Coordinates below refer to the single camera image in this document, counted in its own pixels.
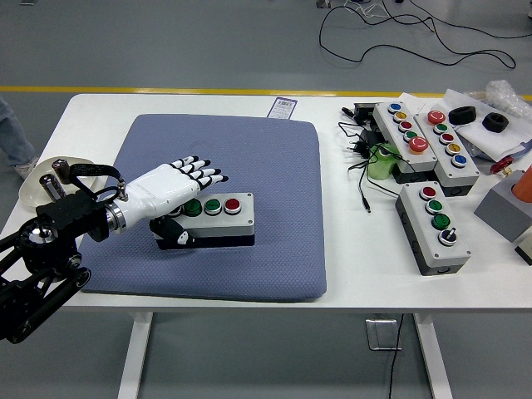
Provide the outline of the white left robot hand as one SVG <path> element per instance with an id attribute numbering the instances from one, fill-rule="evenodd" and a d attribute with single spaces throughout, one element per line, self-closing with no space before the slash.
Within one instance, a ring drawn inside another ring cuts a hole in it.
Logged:
<path id="1" fill-rule="evenodd" d="M 148 219 L 162 239 L 180 248 L 194 244 L 195 238 L 170 213 L 194 199 L 201 190 L 228 179 L 220 169 L 209 165 L 209 160 L 187 156 L 160 165 L 128 183 L 127 198 L 115 199 L 108 210 L 115 219 L 116 231 L 125 231 Z"/>

